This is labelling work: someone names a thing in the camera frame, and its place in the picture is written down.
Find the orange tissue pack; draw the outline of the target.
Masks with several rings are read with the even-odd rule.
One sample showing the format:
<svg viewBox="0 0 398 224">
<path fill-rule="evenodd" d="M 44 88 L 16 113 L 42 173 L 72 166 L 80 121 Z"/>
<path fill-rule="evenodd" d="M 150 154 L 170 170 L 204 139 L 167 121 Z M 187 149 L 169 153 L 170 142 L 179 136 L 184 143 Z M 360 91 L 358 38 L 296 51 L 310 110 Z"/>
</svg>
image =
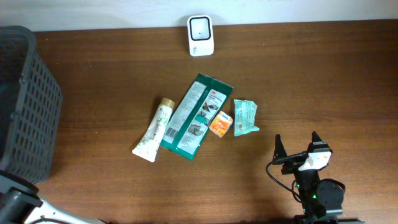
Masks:
<svg viewBox="0 0 398 224">
<path fill-rule="evenodd" d="M 210 131 L 222 138 L 233 124 L 233 118 L 220 111 L 210 124 Z"/>
</svg>

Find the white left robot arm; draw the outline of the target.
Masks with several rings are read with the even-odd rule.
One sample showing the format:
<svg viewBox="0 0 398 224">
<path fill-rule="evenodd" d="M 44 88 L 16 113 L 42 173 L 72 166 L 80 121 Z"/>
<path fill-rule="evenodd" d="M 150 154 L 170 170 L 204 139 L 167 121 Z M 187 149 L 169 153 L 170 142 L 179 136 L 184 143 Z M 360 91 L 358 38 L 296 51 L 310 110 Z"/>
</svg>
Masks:
<svg viewBox="0 0 398 224">
<path fill-rule="evenodd" d="M 86 218 L 58 208 L 39 195 L 30 182 L 1 171 L 1 223 L 99 223 L 99 218 Z"/>
</svg>

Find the light green wipes packet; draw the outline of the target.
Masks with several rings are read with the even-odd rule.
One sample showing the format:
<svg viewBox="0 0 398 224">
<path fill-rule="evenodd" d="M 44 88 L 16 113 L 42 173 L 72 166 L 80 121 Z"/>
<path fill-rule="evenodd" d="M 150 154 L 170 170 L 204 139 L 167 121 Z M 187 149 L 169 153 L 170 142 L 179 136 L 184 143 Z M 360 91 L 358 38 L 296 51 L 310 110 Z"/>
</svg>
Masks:
<svg viewBox="0 0 398 224">
<path fill-rule="evenodd" d="M 259 131 L 255 125 L 257 104 L 250 100 L 234 99 L 234 135 L 241 136 Z"/>
</svg>

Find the green 3M gloves package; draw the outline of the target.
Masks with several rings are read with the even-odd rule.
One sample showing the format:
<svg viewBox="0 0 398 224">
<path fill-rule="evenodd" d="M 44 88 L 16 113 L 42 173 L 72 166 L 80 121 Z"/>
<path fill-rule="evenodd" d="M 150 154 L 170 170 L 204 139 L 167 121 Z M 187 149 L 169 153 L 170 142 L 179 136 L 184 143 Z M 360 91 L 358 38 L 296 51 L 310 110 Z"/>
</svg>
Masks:
<svg viewBox="0 0 398 224">
<path fill-rule="evenodd" d="M 192 160 L 232 91 L 231 85 L 198 74 L 173 113 L 160 145 Z"/>
</svg>

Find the white bamboo print tube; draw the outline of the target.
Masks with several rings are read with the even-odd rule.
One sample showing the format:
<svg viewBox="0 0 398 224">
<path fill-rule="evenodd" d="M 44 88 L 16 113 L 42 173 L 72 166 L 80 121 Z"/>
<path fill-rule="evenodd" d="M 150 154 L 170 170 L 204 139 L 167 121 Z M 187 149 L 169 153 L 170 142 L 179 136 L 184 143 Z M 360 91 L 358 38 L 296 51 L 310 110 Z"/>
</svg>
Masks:
<svg viewBox="0 0 398 224">
<path fill-rule="evenodd" d="M 134 155 L 149 162 L 155 162 L 160 143 L 165 134 L 174 106 L 174 101 L 168 98 L 162 98 L 146 133 L 132 150 Z"/>
</svg>

